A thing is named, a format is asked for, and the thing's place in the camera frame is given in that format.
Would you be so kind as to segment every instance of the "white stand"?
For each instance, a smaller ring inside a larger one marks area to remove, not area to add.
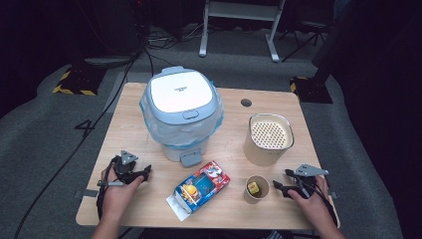
[[[199,48],[199,56],[205,57],[207,55],[208,17],[225,17],[273,22],[271,34],[266,34],[265,37],[273,62],[279,62],[280,58],[277,54],[276,48],[274,47],[273,40],[279,25],[280,17],[282,16],[285,2],[286,0],[281,0],[279,6],[260,6],[251,4],[212,2],[207,0],[205,2],[204,29],[201,38],[201,46]]]

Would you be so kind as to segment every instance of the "yellow food item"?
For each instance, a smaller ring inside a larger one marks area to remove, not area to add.
[[[256,182],[250,182],[248,183],[248,190],[251,194],[255,194],[260,191],[260,188],[258,187],[258,184]]]
[[[196,186],[194,186],[194,185],[184,185],[183,187],[186,189],[187,193],[189,193],[190,195],[195,195]]]

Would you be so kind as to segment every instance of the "human hand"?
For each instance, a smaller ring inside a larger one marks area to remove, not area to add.
[[[106,176],[106,169],[102,172],[102,178]],[[114,165],[108,173],[106,181],[115,181]],[[131,184],[123,186],[109,186],[106,189],[105,199],[103,202],[103,217],[107,219],[121,221],[127,206],[132,200],[136,188],[143,181],[143,176],[137,177]]]
[[[328,186],[326,180],[316,176],[316,190],[328,200]],[[322,198],[314,193],[310,198],[302,198],[296,191],[289,190],[289,195],[298,203],[307,220],[316,228],[320,238],[344,238],[332,221],[332,217]]]
[[[102,172],[102,179],[105,179],[106,169]],[[106,181],[115,181],[114,165],[108,173]],[[118,228],[123,218],[124,212],[129,205],[136,188],[143,181],[143,176],[137,177],[130,184],[123,186],[108,186],[105,190],[105,198],[103,201],[103,216],[97,225],[92,239],[114,239],[118,236]]]

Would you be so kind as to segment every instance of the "round hole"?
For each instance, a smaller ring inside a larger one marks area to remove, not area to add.
[[[242,99],[240,101],[240,104],[242,104],[242,106],[244,106],[244,107],[250,107],[252,105],[252,102],[248,99]]]

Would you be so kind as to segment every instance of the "beige container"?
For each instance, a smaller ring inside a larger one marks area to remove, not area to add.
[[[256,114],[249,119],[243,151],[254,164],[269,166],[275,164],[294,142],[292,128],[284,117]]]

